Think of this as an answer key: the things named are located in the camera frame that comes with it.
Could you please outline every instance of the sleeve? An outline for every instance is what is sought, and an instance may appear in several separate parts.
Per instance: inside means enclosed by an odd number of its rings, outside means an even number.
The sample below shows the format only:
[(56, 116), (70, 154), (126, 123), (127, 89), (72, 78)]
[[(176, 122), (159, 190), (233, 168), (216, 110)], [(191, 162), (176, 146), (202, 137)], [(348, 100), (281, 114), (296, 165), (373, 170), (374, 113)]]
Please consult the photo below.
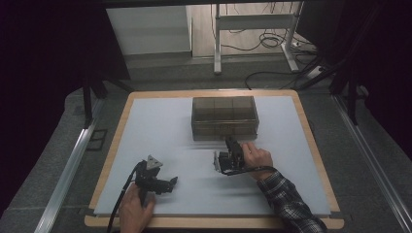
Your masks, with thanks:
[(326, 232), (325, 224), (313, 216), (303, 202), (294, 184), (279, 171), (257, 182), (275, 215), (279, 216), (291, 232)]

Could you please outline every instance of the plastic container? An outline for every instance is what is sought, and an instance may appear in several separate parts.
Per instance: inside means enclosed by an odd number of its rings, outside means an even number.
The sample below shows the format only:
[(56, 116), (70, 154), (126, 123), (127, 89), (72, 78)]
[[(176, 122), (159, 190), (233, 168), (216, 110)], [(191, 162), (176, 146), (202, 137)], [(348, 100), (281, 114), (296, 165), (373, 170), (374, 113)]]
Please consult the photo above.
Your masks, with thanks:
[(255, 99), (253, 96), (195, 97), (191, 129), (194, 141), (255, 139), (258, 136)]

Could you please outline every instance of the gray floor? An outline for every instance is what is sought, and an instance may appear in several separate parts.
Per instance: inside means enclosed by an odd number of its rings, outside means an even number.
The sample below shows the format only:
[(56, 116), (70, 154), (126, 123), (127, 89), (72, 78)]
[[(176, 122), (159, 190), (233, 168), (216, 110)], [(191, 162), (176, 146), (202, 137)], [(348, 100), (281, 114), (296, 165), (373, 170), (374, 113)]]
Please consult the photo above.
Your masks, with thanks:
[[(127, 58), (132, 80), (125, 81), (137, 90), (245, 88), (244, 80), (253, 72), (289, 72), (283, 56), (277, 55), (227, 57), (223, 60), (223, 73), (220, 76), (213, 74), (212, 59), (193, 60), (184, 56), (171, 56), (168, 60), (166, 56), (159, 61), (158, 57), (152, 57), (146, 59), (145, 65), (141, 65), (139, 59), (142, 57)], [(272, 89), (284, 86), (292, 80), (291, 75), (263, 75), (252, 77), (249, 85), (252, 88)], [(338, 215), (345, 218), (343, 229), (330, 232), (403, 232), (335, 103), (327, 93), (329, 83), (330, 80), (325, 80), (308, 90), (299, 91), (299, 97), (313, 128), (341, 209)], [(128, 95), (126, 91), (111, 83), (105, 85), (109, 95), (102, 109), (103, 117), (95, 128), (98, 132), (107, 132), (105, 141), (101, 150), (97, 150), (98, 143), (89, 143), (89, 150), (83, 157), (52, 232), (105, 231), (104, 228), (86, 227), (84, 217)], [(50, 142), (1, 218), (0, 232), (33, 232), (36, 228), (82, 130), (82, 105), (83, 96), (80, 90), (67, 97), (65, 113)], [(357, 111), (360, 129), (406, 206), (411, 209), (412, 183), (408, 179), (412, 177), (411, 161), (370, 115), (361, 100), (358, 101)]]

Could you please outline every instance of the metal rail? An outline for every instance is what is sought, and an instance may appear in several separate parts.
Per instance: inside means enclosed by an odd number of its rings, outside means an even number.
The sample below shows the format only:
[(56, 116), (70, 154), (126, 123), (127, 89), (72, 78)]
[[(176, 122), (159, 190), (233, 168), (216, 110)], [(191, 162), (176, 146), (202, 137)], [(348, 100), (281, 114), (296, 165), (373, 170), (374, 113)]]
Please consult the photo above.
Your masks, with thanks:
[(374, 151), (370, 148), (367, 141), (364, 139), (361, 130), (352, 123), (349, 116), (346, 114), (346, 105), (340, 96), (332, 95), (332, 99), (335, 101), (342, 118), (344, 119), (346, 126), (348, 127), (352, 137), (357, 144), (360, 153), (370, 169), (375, 181), (381, 188), (382, 193), (387, 199), (392, 211), (395, 214), (400, 226), (404, 232), (412, 232), (412, 218), (411, 215), (402, 201), (401, 197), (397, 193), (396, 189), (388, 179), (384, 170), (382, 169), (379, 161), (376, 159)]
[(93, 120), (88, 129), (83, 129), (76, 145), (73, 148), (72, 153), (70, 154), (69, 160), (64, 167), (63, 172), (61, 173), (60, 179), (58, 180), (57, 185), (55, 186), (54, 192), (51, 195), (51, 199), (45, 211), (43, 212), (42, 217), (36, 227), (35, 233), (47, 233), (52, 230), (52, 226), (57, 217), (57, 214), (60, 210), (61, 204), (67, 194), (67, 191), (70, 187), (71, 182), (76, 174), (76, 171), (79, 167), (80, 161), (82, 160), (83, 154), (86, 150), (87, 143), (93, 133), (94, 126), (100, 115), (100, 110), (104, 104), (104, 100), (98, 99), (93, 107)]

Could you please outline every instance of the wall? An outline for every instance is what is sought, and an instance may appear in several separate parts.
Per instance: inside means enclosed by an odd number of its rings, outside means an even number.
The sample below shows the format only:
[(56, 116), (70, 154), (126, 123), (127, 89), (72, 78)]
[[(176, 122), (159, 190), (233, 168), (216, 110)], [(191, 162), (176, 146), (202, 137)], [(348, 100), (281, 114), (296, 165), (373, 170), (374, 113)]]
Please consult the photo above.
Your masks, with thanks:
[(186, 6), (108, 9), (123, 55), (190, 51)]

